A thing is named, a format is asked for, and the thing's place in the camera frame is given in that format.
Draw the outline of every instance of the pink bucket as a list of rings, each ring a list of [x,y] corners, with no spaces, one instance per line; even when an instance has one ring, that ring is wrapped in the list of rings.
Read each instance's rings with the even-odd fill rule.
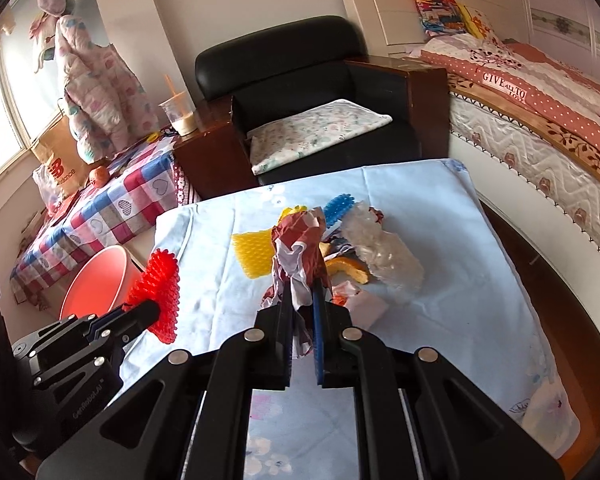
[[[71,314],[106,314],[124,303],[140,273],[123,246],[104,248],[78,272],[64,298],[60,319]]]

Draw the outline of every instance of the headboard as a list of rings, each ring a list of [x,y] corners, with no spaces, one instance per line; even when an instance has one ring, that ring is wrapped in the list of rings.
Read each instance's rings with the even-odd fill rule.
[[[349,19],[362,30],[369,54],[401,57],[426,41],[413,0],[343,0]],[[485,13],[498,37],[528,42],[523,0],[456,0]]]

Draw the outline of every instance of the pillow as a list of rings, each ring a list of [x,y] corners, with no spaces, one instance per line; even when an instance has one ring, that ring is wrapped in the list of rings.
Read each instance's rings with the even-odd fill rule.
[[[458,7],[462,14],[464,26],[469,34],[479,40],[487,40],[500,48],[504,48],[504,44],[500,41],[500,38],[496,36],[489,19],[484,13],[473,7],[467,7],[461,4],[458,4]]]
[[[466,29],[455,0],[415,0],[424,32],[430,38],[464,34]]]

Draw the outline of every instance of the checkered tablecloth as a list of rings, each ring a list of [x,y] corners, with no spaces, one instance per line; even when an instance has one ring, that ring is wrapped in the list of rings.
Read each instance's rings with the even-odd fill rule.
[[[103,248],[149,229],[165,211],[191,202],[189,183],[173,159],[176,138],[129,148],[109,165],[111,174],[126,165],[120,176],[102,189],[87,185],[62,221],[40,231],[11,271],[18,303],[44,308],[44,288]]]

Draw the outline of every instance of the metal screw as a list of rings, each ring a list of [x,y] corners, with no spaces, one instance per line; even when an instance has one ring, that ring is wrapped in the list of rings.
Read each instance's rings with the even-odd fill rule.
[[[357,341],[362,338],[362,330],[354,326],[350,326],[342,331],[342,337],[347,341]]]
[[[429,347],[421,348],[418,350],[418,359],[426,363],[434,363],[438,360],[438,352]]]
[[[174,350],[167,359],[172,365],[181,365],[189,360],[189,354],[185,350]]]
[[[250,343],[262,341],[264,339],[264,332],[259,328],[250,328],[244,333],[244,338]]]

